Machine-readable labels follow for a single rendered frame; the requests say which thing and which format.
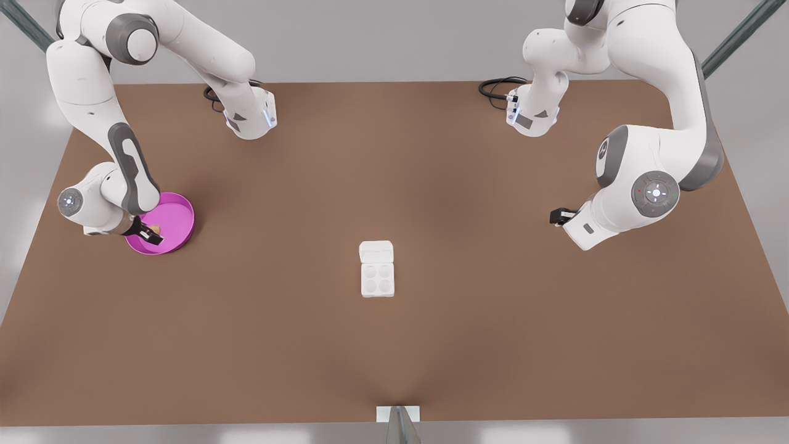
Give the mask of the white egg box lid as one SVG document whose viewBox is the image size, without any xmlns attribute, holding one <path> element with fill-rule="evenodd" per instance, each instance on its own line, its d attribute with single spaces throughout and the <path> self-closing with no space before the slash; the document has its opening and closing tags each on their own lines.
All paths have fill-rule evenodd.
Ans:
<svg viewBox="0 0 789 444">
<path fill-rule="evenodd" d="M 359 257 L 362 264 L 393 263 L 393 244 L 389 240 L 363 241 L 359 245 Z"/>
</svg>

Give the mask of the white egg box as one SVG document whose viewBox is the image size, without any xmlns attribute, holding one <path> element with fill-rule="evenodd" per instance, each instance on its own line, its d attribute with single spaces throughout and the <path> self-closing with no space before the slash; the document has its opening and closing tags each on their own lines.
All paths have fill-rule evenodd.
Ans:
<svg viewBox="0 0 789 444">
<path fill-rule="evenodd" d="M 361 265 L 361 295 L 363 297 L 391 297 L 394 294 L 394 264 L 363 263 Z"/>
</svg>

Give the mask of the pink round plate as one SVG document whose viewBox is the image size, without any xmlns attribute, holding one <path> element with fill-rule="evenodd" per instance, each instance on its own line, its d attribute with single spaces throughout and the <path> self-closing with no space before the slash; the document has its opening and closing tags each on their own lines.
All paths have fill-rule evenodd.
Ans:
<svg viewBox="0 0 789 444">
<path fill-rule="evenodd" d="M 149 213 L 141 216 L 147 226 L 160 227 L 163 241 L 160 245 L 150 244 L 141 236 L 126 238 L 129 246 L 142 255 L 164 255 L 175 251 L 189 241 L 194 232 L 194 208 L 186 197 L 177 193 L 161 193 L 160 203 Z"/>
</svg>

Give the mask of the silver frame post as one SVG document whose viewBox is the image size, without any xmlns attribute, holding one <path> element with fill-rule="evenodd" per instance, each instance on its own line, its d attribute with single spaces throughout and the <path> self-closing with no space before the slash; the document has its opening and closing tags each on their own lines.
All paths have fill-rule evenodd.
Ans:
<svg viewBox="0 0 789 444">
<path fill-rule="evenodd" d="M 17 2 L 17 0 L 0 0 L 0 12 L 22 31 L 37 48 L 46 52 L 52 36 Z"/>
<path fill-rule="evenodd" d="M 419 406 L 378 406 L 377 422 L 386 422 L 386 444 L 422 444 L 415 422 L 420 421 Z"/>
<path fill-rule="evenodd" d="M 761 0 L 702 63 L 703 78 L 715 73 L 786 1 Z"/>
</svg>

